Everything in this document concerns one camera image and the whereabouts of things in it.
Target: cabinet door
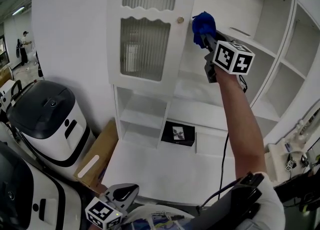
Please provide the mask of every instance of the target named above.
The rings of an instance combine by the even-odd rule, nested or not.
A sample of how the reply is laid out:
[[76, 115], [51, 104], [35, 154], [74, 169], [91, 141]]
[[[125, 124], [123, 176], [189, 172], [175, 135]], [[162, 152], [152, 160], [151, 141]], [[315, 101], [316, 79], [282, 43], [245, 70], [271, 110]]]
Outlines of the cabinet door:
[[111, 84], [173, 95], [194, 0], [107, 0]]

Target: person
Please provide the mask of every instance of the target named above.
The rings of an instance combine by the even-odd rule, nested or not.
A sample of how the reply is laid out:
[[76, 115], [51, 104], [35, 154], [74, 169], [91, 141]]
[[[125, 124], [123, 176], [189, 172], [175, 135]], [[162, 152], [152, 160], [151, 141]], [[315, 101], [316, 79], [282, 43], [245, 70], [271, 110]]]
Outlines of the person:
[[[258, 186], [262, 195], [257, 203], [260, 203], [261, 207], [253, 217], [252, 223], [263, 230], [284, 230], [284, 207], [266, 173], [263, 137], [247, 98], [235, 75], [229, 75], [219, 67], [215, 67], [215, 71], [234, 154], [236, 178], [244, 177], [249, 172], [259, 172], [264, 176], [264, 180]], [[172, 207], [144, 205], [129, 213], [121, 228], [189, 230], [188, 222], [191, 218], [193, 216], [190, 214]]]
[[27, 41], [26, 36], [28, 32], [23, 32], [23, 37], [21, 38], [21, 46], [20, 46], [20, 54], [21, 54], [21, 65], [25, 65], [28, 63], [28, 57], [26, 53], [26, 47], [27, 45], [31, 44], [31, 41]]

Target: cabinet knob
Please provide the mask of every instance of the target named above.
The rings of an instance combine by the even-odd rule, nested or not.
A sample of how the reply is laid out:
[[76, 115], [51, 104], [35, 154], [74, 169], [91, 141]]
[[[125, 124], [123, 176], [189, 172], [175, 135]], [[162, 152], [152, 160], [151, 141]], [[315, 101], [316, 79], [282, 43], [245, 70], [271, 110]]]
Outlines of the cabinet knob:
[[178, 19], [176, 20], [179, 24], [183, 23], [185, 20], [183, 17], [178, 17]]

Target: sleeve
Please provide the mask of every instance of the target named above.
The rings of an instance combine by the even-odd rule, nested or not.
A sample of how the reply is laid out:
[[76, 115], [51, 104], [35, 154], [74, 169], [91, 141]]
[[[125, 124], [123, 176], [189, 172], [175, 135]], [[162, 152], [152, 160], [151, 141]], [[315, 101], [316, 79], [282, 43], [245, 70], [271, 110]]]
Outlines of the sleeve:
[[262, 229], [284, 230], [286, 225], [284, 206], [275, 192], [269, 176], [264, 172], [258, 173], [264, 176], [264, 180], [258, 186], [262, 195], [257, 202], [261, 207], [252, 220]]

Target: black box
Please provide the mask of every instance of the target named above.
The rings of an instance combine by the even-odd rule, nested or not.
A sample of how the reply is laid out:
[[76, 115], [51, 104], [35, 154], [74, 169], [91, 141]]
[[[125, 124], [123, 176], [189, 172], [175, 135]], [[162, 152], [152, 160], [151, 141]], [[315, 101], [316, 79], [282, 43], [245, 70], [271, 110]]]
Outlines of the black box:
[[195, 131], [195, 127], [166, 121], [161, 141], [192, 146], [196, 138]]

